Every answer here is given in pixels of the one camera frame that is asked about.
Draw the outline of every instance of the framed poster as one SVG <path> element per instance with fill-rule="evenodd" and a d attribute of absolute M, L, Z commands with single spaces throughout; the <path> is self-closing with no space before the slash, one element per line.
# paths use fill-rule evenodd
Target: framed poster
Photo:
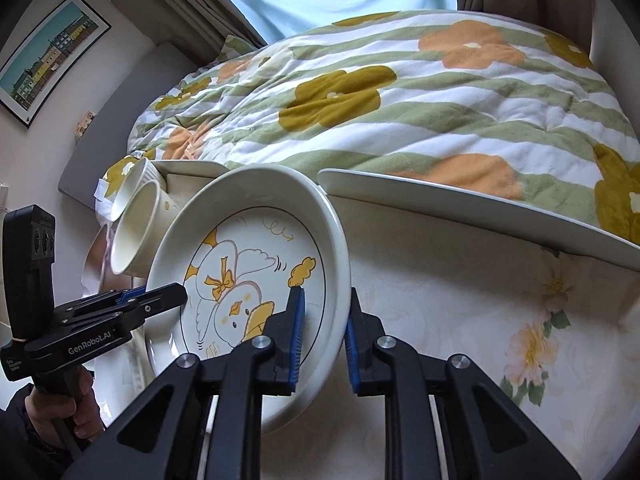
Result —
<path fill-rule="evenodd" d="M 84 0 L 65 0 L 0 69 L 0 102 L 29 126 L 56 85 L 111 25 Z"/>

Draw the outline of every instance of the duck drawing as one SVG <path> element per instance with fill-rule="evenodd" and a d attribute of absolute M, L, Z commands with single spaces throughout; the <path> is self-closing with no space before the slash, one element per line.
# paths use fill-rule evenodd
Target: duck drawing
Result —
<path fill-rule="evenodd" d="M 189 285 L 190 305 L 196 307 L 198 348 L 202 349 L 212 331 L 232 348 L 262 333 L 275 306 L 273 301 L 262 300 L 260 287 L 250 275 L 275 263 L 275 258 L 260 249 L 238 251 L 233 240 L 218 242 L 216 230 L 205 238 L 184 280 Z"/>

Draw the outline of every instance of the wall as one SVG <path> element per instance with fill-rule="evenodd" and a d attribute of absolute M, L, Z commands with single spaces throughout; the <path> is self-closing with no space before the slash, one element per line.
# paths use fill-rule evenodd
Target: wall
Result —
<path fill-rule="evenodd" d="M 590 57 L 640 137 L 640 45 L 611 0 L 594 0 Z"/>
<path fill-rule="evenodd" d="M 0 53 L 0 66 L 37 23 L 63 0 L 34 0 Z M 6 206 L 38 204 L 56 217 L 56 304 L 81 296 L 80 277 L 98 231 L 94 212 L 57 189 L 74 148 L 74 129 L 88 110 L 98 112 L 133 66 L 154 48 L 109 0 L 85 0 L 111 24 L 69 69 L 27 129 L 0 107 L 0 182 Z"/>

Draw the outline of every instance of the building illustration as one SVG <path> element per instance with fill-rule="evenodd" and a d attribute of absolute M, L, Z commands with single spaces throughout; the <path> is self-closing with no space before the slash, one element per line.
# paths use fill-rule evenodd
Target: building illustration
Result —
<path fill-rule="evenodd" d="M 97 28 L 97 23 L 84 13 L 65 27 L 49 41 L 49 47 L 40 56 L 40 59 L 22 72 L 14 84 L 14 89 L 11 92 L 12 98 L 25 110 L 28 110 L 60 65 Z"/>

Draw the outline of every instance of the dark jacket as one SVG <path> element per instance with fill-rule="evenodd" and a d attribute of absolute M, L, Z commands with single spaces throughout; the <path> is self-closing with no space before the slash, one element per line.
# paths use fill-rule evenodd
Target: dark jacket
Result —
<path fill-rule="evenodd" d="M 71 464 L 68 452 L 49 446 L 33 429 L 24 407 L 32 388 L 18 390 L 0 410 L 0 480 L 58 480 Z"/>

